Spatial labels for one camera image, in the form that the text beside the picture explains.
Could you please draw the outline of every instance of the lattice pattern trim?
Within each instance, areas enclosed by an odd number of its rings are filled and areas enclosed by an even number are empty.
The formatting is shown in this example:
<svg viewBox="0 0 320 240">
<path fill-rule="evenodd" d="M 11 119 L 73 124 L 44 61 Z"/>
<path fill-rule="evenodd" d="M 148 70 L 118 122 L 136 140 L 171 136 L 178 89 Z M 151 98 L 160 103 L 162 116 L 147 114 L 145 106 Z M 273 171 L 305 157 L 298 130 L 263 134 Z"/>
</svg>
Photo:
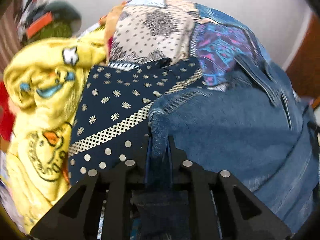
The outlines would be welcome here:
<svg viewBox="0 0 320 240">
<path fill-rule="evenodd" d="M 181 82 L 177 82 L 172 88 L 170 88 L 166 92 L 166 94 L 171 94 L 180 91 L 184 89 L 186 86 L 197 81 L 201 77 L 202 71 L 200 68 L 198 68 L 190 78 Z M 146 106 L 138 110 L 138 112 L 134 113 L 133 115 L 130 115 L 125 120 L 122 120 L 121 122 L 117 123 L 112 127 L 102 130 L 96 134 L 92 134 L 84 139 L 81 139 L 80 141 L 76 141 L 75 143 L 71 144 L 68 151 L 68 157 L 71 157 L 75 154 L 78 154 L 79 152 L 89 150 L 91 148 L 96 147 L 97 145 L 105 143 L 111 140 L 112 138 L 118 136 L 119 134 L 134 127 L 143 120 L 146 120 L 148 117 L 148 111 L 152 104 L 153 102 L 147 104 Z"/>
<path fill-rule="evenodd" d="M 129 71 L 134 68 L 140 67 L 141 65 L 137 65 L 134 63 L 127 63 L 127 62 L 112 62 L 110 61 L 108 67 L 120 69 L 123 71 Z"/>
</svg>

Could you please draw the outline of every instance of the red fabric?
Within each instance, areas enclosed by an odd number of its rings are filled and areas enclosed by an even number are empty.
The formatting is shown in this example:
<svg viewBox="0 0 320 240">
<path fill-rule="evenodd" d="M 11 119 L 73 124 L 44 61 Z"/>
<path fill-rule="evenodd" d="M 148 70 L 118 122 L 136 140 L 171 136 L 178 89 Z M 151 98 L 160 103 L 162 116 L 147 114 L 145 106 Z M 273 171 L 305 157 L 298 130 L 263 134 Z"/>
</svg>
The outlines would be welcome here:
<svg viewBox="0 0 320 240">
<path fill-rule="evenodd" d="M 108 56 L 110 56 L 112 40 L 113 40 L 113 38 L 112 38 L 112 37 L 108 40 L 108 47 L 109 47 L 109 55 L 108 55 Z"/>
<path fill-rule="evenodd" d="M 0 135 L 6 141 L 10 141 L 12 126 L 15 116 L 10 112 L 8 106 L 9 95 L 3 81 L 0 82 L 0 107 L 2 114 L 0 116 Z"/>
</svg>

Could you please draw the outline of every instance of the orange fabric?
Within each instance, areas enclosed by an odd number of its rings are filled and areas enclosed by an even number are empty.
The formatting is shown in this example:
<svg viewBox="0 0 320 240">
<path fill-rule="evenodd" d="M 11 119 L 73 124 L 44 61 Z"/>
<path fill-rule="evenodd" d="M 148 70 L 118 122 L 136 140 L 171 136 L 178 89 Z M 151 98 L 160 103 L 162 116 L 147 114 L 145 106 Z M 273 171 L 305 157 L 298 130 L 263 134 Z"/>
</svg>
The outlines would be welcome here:
<svg viewBox="0 0 320 240">
<path fill-rule="evenodd" d="M 47 26 L 52 21 L 53 21 L 53 15 L 51 12 L 47 12 L 45 15 L 41 16 L 39 19 L 33 22 L 30 25 L 30 27 L 27 29 L 26 31 L 27 38 L 30 39 L 39 30 L 41 30 L 44 26 Z"/>
<path fill-rule="evenodd" d="M 318 97 L 317 99 L 315 99 L 315 101 L 312 104 L 312 108 L 316 109 L 317 107 L 320 106 L 320 97 Z"/>
<path fill-rule="evenodd" d="M 59 141 L 59 137 L 55 132 L 44 132 L 44 138 L 46 138 L 51 146 L 55 146 Z"/>
<path fill-rule="evenodd" d="M 107 15 L 102 16 L 102 17 L 99 19 L 100 25 L 105 25 L 105 24 L 106 24 L 106 18 L 107 18 Z"/>
<path fill-rule="evenodd" d="M 4 153 L 7 152 L 7 149 L 9 147 L 10 142 L 4 140 L 1 136 L 0 136 L 0 150 L 3 151 Z"/>
<path fill-rule="evenodd" d="M 49 73 L 49 77 L 55 77 L 55 76 L 56 76 L 56 73 L 54 71 Z"/>
<path fill-rule="evenodd" d="M 105 44 L 107 58 L 109 58 L 108 56 L 110 54 L 110 49 L 108 45 L 109 39 L 113 38 L 113 35 L 116 32 L 116 25 L 117 25 L 118 19 L 126 4 L 127 2 L 123 1 L 120 5 L 113 7 L 106 17 L 101 17 L 100 19 L 101 22 L 104 22 L 104 21 L 106 22 L 105 24 L 106 28 L 104 33 L 104 44 Z"/>
<path fill-rule="evenodd" d="M 70 181 L 69 181 L 69 177 L 68 177 L 68 162 L 67 162 L 67 159 L 68 158 L 65 158 L 65 161 L 63 163 L 63 166 L 62 166 L 62 174 L 63 174 L 63 177 L 65 179 L 65 181 L 70 184 Z"/>
</svg>

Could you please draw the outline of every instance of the blue denim fabric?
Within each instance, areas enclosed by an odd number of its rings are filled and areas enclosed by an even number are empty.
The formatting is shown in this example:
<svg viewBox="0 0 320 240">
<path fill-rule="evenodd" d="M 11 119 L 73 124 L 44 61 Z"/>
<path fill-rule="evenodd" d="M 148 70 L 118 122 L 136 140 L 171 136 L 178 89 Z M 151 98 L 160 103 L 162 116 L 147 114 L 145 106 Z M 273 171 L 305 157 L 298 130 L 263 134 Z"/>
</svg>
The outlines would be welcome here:
<svg viewBox="0 0 320 240">
<path fill-rule="evenodd" d="M 277 65 L 235 59 L 226 92 L 186 89 L 154 102 L 150 169 L 157 172 L 148 182 L 162 179 L 173 135 L 189 160 L 209 171 L 231 171 L 295 233 L 311 212 L 306 206 L 318 183 L 319 146 L 307 127 L 313 112 L 295 100 Z"/>
<path fill-rule="evenodd" d="M 222 23 L 222 24 L 232 24 L 237 25 L 242 28 L 248 29 L 249 28 L 244 25 L 243 23 L 239 22 L 238 20 L 234 19 L 228 14 L 225 14 L 221 11 L 215 10 L 213 8 L 204 6 L 202 4 L 196 3 L 196 8 L 199 10 L 199 14 L 203 18 L 210 18 L 212 20 L 215 20 L 216 22 Z"/>
<path fill-rule="evenodd" d="M 261 55 L 263 56 L 263 58 L 264 58 L 268 63 L 271 63 L 271 62 L 272 62 L 271 56 L 270 56 L 270 54 L 267 52 L 267 50 L 263 47 L 263 45 L 260 43 L 260 41 L 258 41 L 258 46 L 259 46 L 259 49 L 260 49 L 260 51 L 261 51 Z"/>
<path fill-rule="evenodd" d="M 132 192 L 132 198 L 141 218 L 142 239 L 170 235 L 170 239 L 189 239 L 188 193 Z"/>
</svg>

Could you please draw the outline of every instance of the beige patterned fabric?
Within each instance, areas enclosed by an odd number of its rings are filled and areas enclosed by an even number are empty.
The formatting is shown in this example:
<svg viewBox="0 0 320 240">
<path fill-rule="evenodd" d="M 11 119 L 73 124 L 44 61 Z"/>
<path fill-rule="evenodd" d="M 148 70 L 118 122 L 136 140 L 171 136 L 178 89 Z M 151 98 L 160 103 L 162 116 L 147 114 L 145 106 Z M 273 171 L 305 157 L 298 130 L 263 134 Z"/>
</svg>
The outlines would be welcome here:
<svg viewBox="0 0 320 240">
<path fill-rule="evenodd" d="M 119 17 L 110 60 L 144 64 L 164 57 L 175 64 L 188 57 L 189 39 L 198 19 L 194 3 L 163 0 L 161 6 L 130 4 Z"/>
</svg>

